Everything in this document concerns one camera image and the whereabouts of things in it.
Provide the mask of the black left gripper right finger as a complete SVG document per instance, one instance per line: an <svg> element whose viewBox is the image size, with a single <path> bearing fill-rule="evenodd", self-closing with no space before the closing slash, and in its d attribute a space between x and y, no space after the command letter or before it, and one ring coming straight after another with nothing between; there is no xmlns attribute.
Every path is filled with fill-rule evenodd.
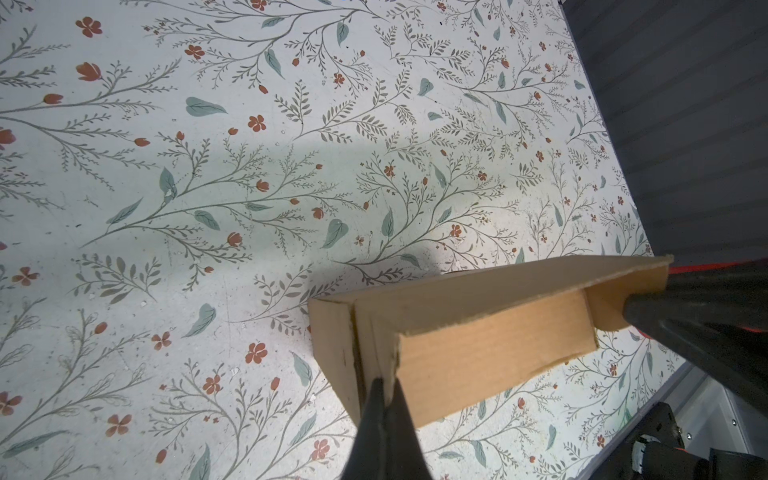
<svg viewBox="0 0 768 480"><path fill-rule="evenodd" d="M432 480L399 380L386 409L386 478Z"/></svg>

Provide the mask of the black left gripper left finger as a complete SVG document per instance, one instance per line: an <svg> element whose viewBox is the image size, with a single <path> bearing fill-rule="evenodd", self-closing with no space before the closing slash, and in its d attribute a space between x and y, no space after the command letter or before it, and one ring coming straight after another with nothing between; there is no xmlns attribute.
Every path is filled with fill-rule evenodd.
<svg viewBox="0 0 768 480"><path fill-rule="evenodd" d="M368 391L357 435L341 480L385 478L385 413L384 382L377 378Z"/></svg>

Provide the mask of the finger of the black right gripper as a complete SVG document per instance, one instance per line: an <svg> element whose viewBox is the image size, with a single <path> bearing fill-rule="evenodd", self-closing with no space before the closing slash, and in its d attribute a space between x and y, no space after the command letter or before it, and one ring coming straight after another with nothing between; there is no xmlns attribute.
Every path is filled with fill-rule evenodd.
<svg viewBox="0 0 768 480"><path fill-rule="evenodd" d="M669 275L659 317L742 330L767 328L767 265Z"/></svg>
<svg viewBox="0 0 768 480"><path fill-rule="evenodd" d="M767 413L767 293L672 290L635 294L625 320Z"/></svg>

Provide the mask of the brown cardboard paper box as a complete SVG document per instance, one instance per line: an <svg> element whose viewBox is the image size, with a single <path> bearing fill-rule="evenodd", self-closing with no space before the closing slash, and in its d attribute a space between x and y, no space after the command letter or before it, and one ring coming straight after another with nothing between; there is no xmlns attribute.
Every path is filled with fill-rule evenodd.
<svg viewBox="0 0 768 480"><path fill-rule="evenodd" d="M314 356L359 422L375 380L403 390L416 426L598 347L625 300L664 290L671 258L566 256L314 298Z"/></svg>

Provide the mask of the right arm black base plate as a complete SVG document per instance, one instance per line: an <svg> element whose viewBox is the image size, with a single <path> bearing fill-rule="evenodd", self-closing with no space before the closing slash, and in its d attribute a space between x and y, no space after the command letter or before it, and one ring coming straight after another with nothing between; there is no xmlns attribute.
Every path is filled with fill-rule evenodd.
<svg viewBox="0 0 768 480"><path fill-rule="evenodd" d="M584 479L765 479L767 460L748 453L687 451L671 407L659 402Z"/></svg>

